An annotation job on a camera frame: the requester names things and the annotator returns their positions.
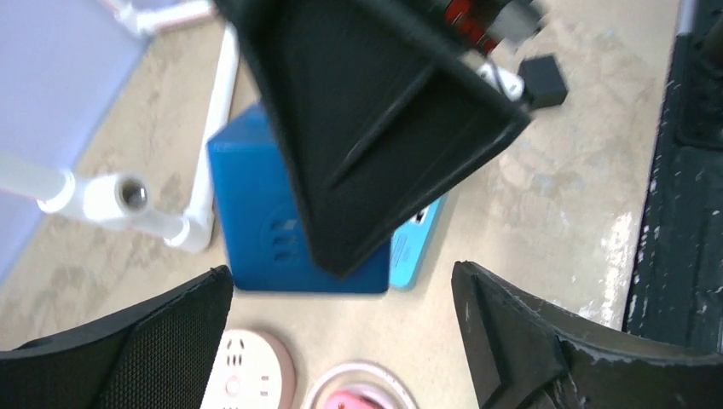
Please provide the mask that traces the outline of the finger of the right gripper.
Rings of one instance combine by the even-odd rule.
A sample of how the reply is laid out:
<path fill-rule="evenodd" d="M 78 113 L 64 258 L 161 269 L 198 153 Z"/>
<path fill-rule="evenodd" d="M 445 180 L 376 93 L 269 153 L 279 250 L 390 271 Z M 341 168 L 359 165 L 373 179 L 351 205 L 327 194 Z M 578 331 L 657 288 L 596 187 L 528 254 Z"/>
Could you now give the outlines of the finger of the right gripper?
<path fill-rule="evenodd" d="M 509 147 L 529 115 L 461 59 L 438 1 L 219 1 L 317 266 L 345 276 Z"/>

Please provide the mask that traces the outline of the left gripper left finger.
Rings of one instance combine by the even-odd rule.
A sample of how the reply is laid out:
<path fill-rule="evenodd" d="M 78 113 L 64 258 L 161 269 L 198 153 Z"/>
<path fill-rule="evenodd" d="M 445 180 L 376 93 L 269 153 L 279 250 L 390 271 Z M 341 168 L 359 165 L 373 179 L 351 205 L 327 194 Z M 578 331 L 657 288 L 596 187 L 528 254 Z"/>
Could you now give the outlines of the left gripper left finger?
<path fill-rule="evenodd" d="M 3 408 L 199 408 L 226 326 L 225 266 L 1 353 Z"/>

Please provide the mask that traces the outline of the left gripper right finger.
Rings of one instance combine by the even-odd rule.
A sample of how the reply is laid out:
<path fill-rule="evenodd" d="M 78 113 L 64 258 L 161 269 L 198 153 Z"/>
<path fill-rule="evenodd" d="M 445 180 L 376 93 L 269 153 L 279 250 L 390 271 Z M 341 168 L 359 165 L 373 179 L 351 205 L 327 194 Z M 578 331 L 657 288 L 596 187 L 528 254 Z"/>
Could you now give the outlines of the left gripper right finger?
<path fill-rule="evenodd" d="M 611 329 L 457 262 L 454 308 L 481 408 L 719 408 L 722 357 Z"/>

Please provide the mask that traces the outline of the teal power strip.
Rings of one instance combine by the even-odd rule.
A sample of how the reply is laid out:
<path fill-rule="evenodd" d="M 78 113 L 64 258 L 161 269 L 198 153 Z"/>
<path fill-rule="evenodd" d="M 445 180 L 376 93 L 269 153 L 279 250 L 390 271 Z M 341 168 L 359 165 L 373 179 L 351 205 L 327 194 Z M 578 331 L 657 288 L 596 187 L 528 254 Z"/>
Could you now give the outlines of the teal power strip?
<path fill-rule="evenodd" d="M 420 210 L 393 234 L 390 254 L 390 287 L 411 290 L 417 281 L 447 195 Z"/>

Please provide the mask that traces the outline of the blue cube socket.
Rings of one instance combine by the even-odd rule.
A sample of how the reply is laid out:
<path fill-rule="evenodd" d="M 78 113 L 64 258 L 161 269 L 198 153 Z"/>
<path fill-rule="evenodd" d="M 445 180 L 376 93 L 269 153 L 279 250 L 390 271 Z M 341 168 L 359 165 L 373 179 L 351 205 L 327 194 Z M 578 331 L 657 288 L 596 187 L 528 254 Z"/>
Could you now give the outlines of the blue cube socket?
<path fill-rule="evenodd" d="M 312 261 L 281 154 L 263 108 L 246 108 L 207 142 L 218 219 L 235 285 L 244 291 L 382 294 L 385 242 L 344 279 Z"/>

